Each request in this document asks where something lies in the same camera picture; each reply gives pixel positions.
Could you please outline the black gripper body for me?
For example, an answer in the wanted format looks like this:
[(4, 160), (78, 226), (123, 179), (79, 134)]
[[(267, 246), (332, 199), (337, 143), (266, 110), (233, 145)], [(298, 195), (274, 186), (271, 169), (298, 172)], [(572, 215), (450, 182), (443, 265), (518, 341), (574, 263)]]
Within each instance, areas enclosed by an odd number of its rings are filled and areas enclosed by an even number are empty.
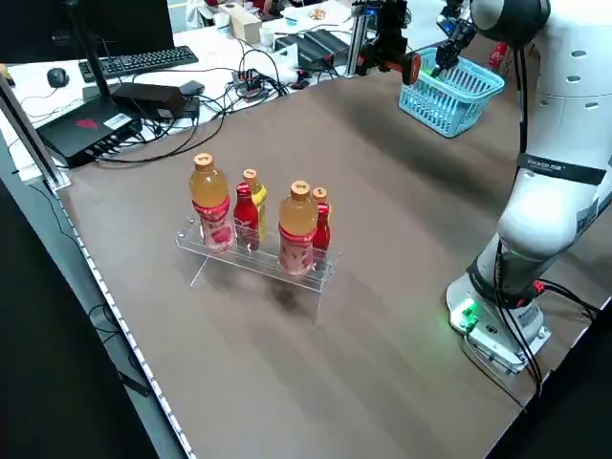
[(407, 2), (403, 0), (379, 1), (376, 10), (375, 43), (381, 48), (405, 48), (403, 36), (406, 27)]
[(449, 20), (447, 29), (446, 43), (454, 48), (467, 48), (477, 35), (477, 30), (470, 19)]

